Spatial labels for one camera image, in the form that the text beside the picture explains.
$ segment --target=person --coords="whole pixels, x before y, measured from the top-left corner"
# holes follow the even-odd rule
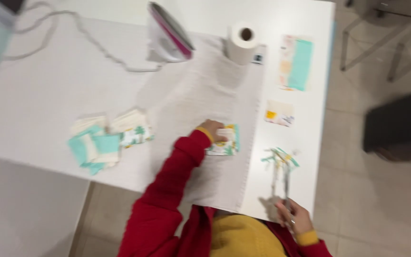
[[[193,168],[201,165],[205,149],[214,142],[226,141],[216,133],[223,127],[222,123],[206,120],[188,137],[175,142],[154,182],[134,203],[118,257],[331,257],[313,229],[309,212],[292,200],[291,212],[282,201],[276,203],[280,224],[193,205],[180,238],[174,236],[182,221],[177,208],[186,182]]]

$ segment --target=tile floor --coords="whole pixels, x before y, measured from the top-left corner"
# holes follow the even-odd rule
[[[411,71],[394,83],[386,81],[394,47],[400,40],[407,42],[401,67],[411,62],[411,20],[392,17],[384,26],[377,26],[379,21],[373,18],[360,23],[351,32],[347,62],[401,24],[409,24],[383,47],[341,72],[342,30],[359,18],[360,10],[344,8],[343,0],[335,2],[337,31],[314,225],[335,257],[411,257],[411,163],[385,162],[361,150],[366,110],[411,92]],[[91,194],[72,255],[115,256],[131,204],[140,194],[101,184],[95,184]],[[190,207],[183,204],[181,209],[186,215]]]

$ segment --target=yellow wristband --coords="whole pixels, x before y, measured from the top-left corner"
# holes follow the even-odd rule
[[[205,129],[205,128],[203,128],[203,127],[197,127],[196,129],[199,130],[199,131],[201,131],[202,133],[204,133],[204,134],[209,138],[210,143],[213,143],[213,142],[214,142],[212,135],[210,134],[210,132],[209,132],[207,129]]]
[[[315,230],[296,235],[297,244],[302,247],[311,246],[319,242],[317,232]]]

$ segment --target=hand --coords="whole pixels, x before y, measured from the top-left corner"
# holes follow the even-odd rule
[[[295,201],[289,199],[289,205],[291,213],[286,209],[285,200],[278,201],[275,206],[277,207],[278,218],[282,227],[286,226],[286,223],[291,225],[291,214],[293,215],[294,225],[292,230],[295,234],[299,235],[305,232],[313,230],[312,221],[310,220],[309,211],[302,206],[298,205]]]
[[[221,122],[207,119],[201,125],[199,125],[199,127],[206,129],[210,133],[210,136],[212,136],[213,138],[212,143],[228,141],[226,137],[216,134],[217,129],[223,129],[225,127],[225,125]]]

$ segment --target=sleeve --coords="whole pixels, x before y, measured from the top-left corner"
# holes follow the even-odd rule
[[[199,130],[177,140],[155,181],[134,203],[118,257],[148,256],[163,245],[174,248],[174,233],[182,221],[177,208],[192,169],[201,164],[209,146],[208,136]]]
[[[323,240],[319,240],[315,230],[296,236],[300,254],[303,257],[332,257]]]

